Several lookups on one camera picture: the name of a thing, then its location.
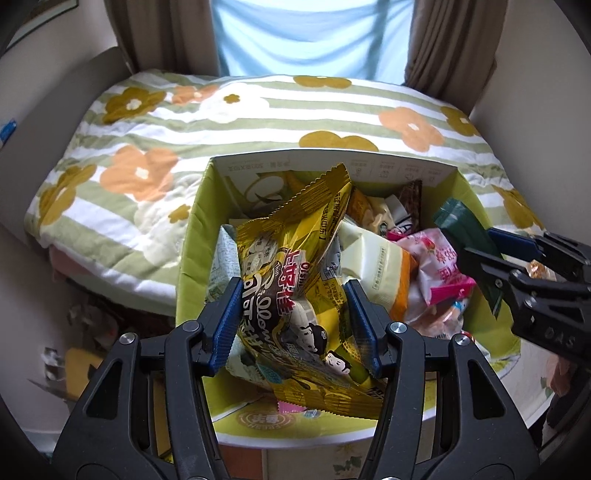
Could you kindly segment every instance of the white wall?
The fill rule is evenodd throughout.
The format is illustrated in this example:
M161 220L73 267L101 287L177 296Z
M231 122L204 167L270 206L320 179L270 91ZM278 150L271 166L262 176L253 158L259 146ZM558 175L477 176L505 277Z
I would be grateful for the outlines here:
M67 72L115 43L102 0L80 0L23 38L0 58L0 122L23 120ZM71 287L52 282L47 262L0 226L0 393L30 432L59 432L67 419L66 405L27 379L44 382L45 346L64 353L71 343L66 313L75 297Z
M472 120L546 227L591 244L591 54L553 0L513 0Z
M0 123L23 120L68 71L116 44L103 0L79 3L0 58Z

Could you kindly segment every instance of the headboard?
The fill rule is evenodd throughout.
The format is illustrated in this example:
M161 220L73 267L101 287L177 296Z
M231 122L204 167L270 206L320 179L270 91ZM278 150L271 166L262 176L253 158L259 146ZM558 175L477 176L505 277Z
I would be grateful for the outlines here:
M129 75L119 48L104 51L66 75L0 150L0 223L25 244L23 220L37 189L92 102Z

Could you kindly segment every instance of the chip bag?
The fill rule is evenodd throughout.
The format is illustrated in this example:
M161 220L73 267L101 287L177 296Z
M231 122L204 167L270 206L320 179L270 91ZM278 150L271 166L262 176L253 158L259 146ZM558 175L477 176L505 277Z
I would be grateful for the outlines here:
M351 188L340 164L268 218L238 227L238 335L278 400L377 419L385 386L343 346L346 296L332 266L338 254L326 255Z

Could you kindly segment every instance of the window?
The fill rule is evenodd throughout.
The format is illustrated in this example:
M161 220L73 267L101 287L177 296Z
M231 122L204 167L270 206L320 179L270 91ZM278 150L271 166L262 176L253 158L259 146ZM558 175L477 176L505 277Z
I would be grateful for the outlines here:
M413 0L213 0L223 75L401 84Z

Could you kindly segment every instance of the screw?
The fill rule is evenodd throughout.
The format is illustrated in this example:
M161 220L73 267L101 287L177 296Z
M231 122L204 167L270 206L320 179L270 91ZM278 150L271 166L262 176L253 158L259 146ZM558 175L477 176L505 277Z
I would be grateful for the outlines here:
M390 324L390 331L392 333L404 333L407 331L407 329L408 327L402 322L392 322Z
M129 345L130 343L133 343L136 338L137 335L134 332L127 332L119 337L119 343L122 345Z
M461 346L466 346L468 345L468 343L470 343L470 339L463 333L461 333L460 335L456 335L455 340L456 343Z
M200 326L201 325L197 320L187 320L183 323L183 330L185 332L195 332L196 330L199 330Z

